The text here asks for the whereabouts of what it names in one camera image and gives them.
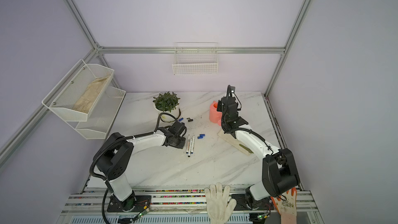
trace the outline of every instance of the marble surface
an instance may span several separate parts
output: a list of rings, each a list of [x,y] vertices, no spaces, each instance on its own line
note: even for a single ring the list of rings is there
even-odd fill
[[[110,133],[129,136],[152,131],[158,112],[153,107],[153,97],[158,93],[127,93]],[[232,187],[247,187],[261,180],[262,162],[254,154],[247,156],[217,136],[221,127],[209,120],[209,107],[225,92],[179,92],[181,117],[187,134],[198,136],[195,151],[187,157],[183,150],[174,147],[151,147],[132,154],[126,176],[133,188],[189,188],[208,187],[216,182]],[[268,142],[279,147],[260,92],[237,92],[242,103],[242,116],[253,130]],[[88,188],[105,188],[105,183],[91,177]]]

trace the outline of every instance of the white wire basket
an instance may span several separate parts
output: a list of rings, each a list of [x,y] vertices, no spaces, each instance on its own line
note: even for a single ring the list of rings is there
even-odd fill
[[[217,47],[176,47],[173,72],[175,75],[218,73]]]
[[[105,139],[125,94],[124,90],[107,87],[91,116],[87,121],[79,122],[75,130],[85,139]]]
[[[96,107],[102,94],[112,81],[114,70],[99,64],[86,64],[77,72],[61,93],[48,106],[42,101],[48,109],[60,117],[63,121],[87,121]],[[98,93],[91,108],[88,111],[80,112],[73,110],[78,99],[84,94],[87,86],[96,78],[107,77],[102,90]]]

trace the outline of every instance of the black cable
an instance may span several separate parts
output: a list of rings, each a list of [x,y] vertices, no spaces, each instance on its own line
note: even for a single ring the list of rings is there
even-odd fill
[[[267,146],[268,150],[271,150],[271,152],[272,152],[271,155],[272,155],[272,154],[274,153],[273,150],[272,150],[271,147],[266,143],[266,140],[265,140],[261,135],[259,135],[258,133],[254,132],[254,131],[252,131],[252,130],[246,129],[246,128],[234,128],[234,129],[230,129],[229,126],[225,123],[226,112],[227,112],[227,109],[228,109],[228,97],[229,97],[230,94],[231,94],[231,96],[232,96],[231,85],[228,85],[227,90],[226,90],[225,108],[224,108],[224,110],[222,111],[222,115],[221,115],[221,128],[222,128],[222,130],[223,130],[225,133],[228,133],[228,134],[230,134],[230,133],[232,133],[232,132],[235,132],[235,131],[249,132],[249,133],[253,134],[254,136],[258,137],[261,141],[263,141],[264,144]]]
[[[177,119],[179,119],[181,117],[181,109],[178,109],[178,117],[177,117]]]
[[[170,113],[161,112],[161,113],[159,114],[159,116],[158,116],[158,121],[156,122],[156,127],[155,127],[155,130],[154,130],[153,132],[156,132],[156,131],[158,130],[158,128],[159,128],[159,123],[160,123],[160,117],[161,117],[162,115],[171,116],[171,117],[173,117],[176,121],[178,121],[178,119],[177,119],[176,117],[174,117],[173,115],[171,115]]]
[[[260,134],[258,134],[257,132],[254,132],[253,130],[249,130],[249,129],[246,129],[246,128],[234,128],[234,129],[231,129],[229,131],[224,131],[224,132],[230,134],[230,133],[235,132],[235,131],[248,132],[248,133],[253,134],[254,136],[258,137],[268,147],[268,150],[272,151],[271,155],[273,154],[273,150],[271,149],[271,147],[269,145],[267,145],[266,140],[263,137],[261,137]]]
[[[185,127],[184,134],[181,137],[184,137],[185,133],[187,133],[187,127]]]
[[[106,199],[106,195],[108,194],[108,191],[109,191],[109,189],[106,189],[106,190],[105,190],[105,194],[103,195],[103,198],[102,198],[102,205],[101,205],[101,212],[102,212],[102,218],[103,218],[103,220],[105,221],[105,223],[106,223],[106,224],[111,224],[111,223],[106,219],[106,216],[105,216],[105,199]]]
[[[284,195],[282,195],[282,194],[281,194],[280,196],[277,196],[277,197],[278,197],[279,199],[281,199],[282,201],[284,201],[284,202],[287,201],[286,196],[284,196]]]
[[[240,102],[240,100],[239,100],[238,97],[236,96],[236,93],[234,93],[234,95],[235,95],[236,99],[238,100],[238,102],[239,102],[239,104],[240,104],[240,108],[237,108],[236,110],[237,110],[237,111],[240,111],[240,110],[242,110],[242,103]]]
[[[156,131],[158,130],[158,128],[159,128],[159,122],[160,122],[160,117],[161,117],[162,115],[164,115],[164,114],[165,114],[165,115],[169,115],[169,116],[173,117],[176,121],[178,121],[177,118],[174,117],[173,115],[171,115],[171,114],[169,114],[169,113],[166,113],[166,112],[162,112],[162,113],[160,113],[159,116],[158,116],[158,121],[157,121],[157,124],[156,124],[156,128],[155,128],[155,130],[154,130],[153,132],[156,132]],[[95,168],[95,166],[96,166],[98,160],[101,158],[101,156],[102,156],[105,152],[111,150],[112,148],[115,148],[115,147],[116,147],[119,143],[121,143],[121,142],[124,142],[124,141],[126,141],[126,140],[128,140],[128,139],[132,139],[132,138],[140,138],[140,137],[144,137],[144,136],[147,136],[147,135],[151,135],[151,134],[153,134],[153,132],[147,132],[147,133],[137,134],[137,135],[134,135],[134,136],[122,137],[122,138],[118,138],[117,140],[115,140],[114,142],[112,142],[112,143],[111,143],[110,145],[108,145],[105,149],[103,149],[103,150],[97,155],[97,157],[95,157],[95,158],[93,159],[93,162],[92,162],[92,164],[91,164],[91,166],[90,166],[90,175],[92,175],[93,177],[101,178],[102,180],[106,181],[107,179],[106,179],[105,176],[103,176],[103,175],[101,175],[101,174],[97,174],[97,173],[94,172],[94,168]]]
[[[146,136],[146,135],[149,135],[149,134],[151,134],[151,133],[152,133],[152,132],[145,133],[145,134],[139,134],[139,135],[136,135],[136,137],[141,136],[141,135]],[[132,138],[134,138],[134,136],[128,136],[128,137],[118,138],[117,140],[113,141],[110,145],[108,145],[105,149],[103,149],[103,150],[97,155],[97,157],[95,157],[95,158],[93,159],[93,162],[92,162],[92,164],[91,164],[91,166],[90,166],[90,175],[92,175],[93,177],[99,177],[99,178],[101,178],[102,180],[106,181],[107,179],[106,179],[105,176],[103,176],[103,175],[101,175],[101,174],[97,174],[97,173],[94,172],[94,168],[95,168],[95,166],[96,166],[98,160],[101,158],[101,156],[102,156],[105,152],[109,151],[109,150],[112,149],[112,148],[115,148],[120,142],[124,142],[124,141],[126,141],[127,139],[132,139]]]
[[[227,89],[226,89],[226,96],[225,96],[225,107],[224,110],[222,111],[222,115],[221,115],[221,128],[224,131],[228,131],[229,130],[229,126],[226,125],[225,123],[225,118],[226,118],[226,111],[228,109],[228,98],[229,98],[229,92],[231,91],[231,85],[228,85]]]

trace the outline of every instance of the wall-mounted shelf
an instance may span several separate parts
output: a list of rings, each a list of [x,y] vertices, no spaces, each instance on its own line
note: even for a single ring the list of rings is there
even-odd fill
[[[42,100],[42,104],[55,113],[85,139],[105,139],[126,91],[109,86],[114,70],[99,64],[86,64],[83,60],[71,69],[79,67],[67,82],[59,82]],[[76,108],[91,82],[101,81],[89,97],[85,107]]]
[[[75,130],[86,139],[104,139],[111,128],[126,91],[109,86],[86,122]]]
[[[83,60],[80,62],[83,62],[84,65],[71,79],[68,85],[63,88],[54,101],[49,106],[44,103],[44,99],[42,101],[43,105],[48,107],[48,109],[63,121],[87,121],[113,78],[113,69],[99,64],[86,64]],[[76,102],[84,94],[87,86],[96,78],[106,78],[106,80],[102,82],[102,89],[96,92],[96,97],[93,99],[92,106],[85,111],[75,110]]]

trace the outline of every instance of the human hand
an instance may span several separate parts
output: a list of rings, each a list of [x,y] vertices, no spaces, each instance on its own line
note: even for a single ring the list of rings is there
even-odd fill
[[[222,192],[222,184],[210,185],[210,189],[205,188],[207,214],[211,224],[224,224],[231,217],[232,211],[236,206],[236,200],[232,199],[228,203],[229,185],[226,185]]]
[[[271,197],[271,200],[274,203],[274,206],[278,210],[278,213],[280,215],[292,214],[294,216],[297,216],[296,198],[297,198],[297,189],[292,188],[286,191],[285,195],[282,194],[282,197],[276,197],[276,198]]]

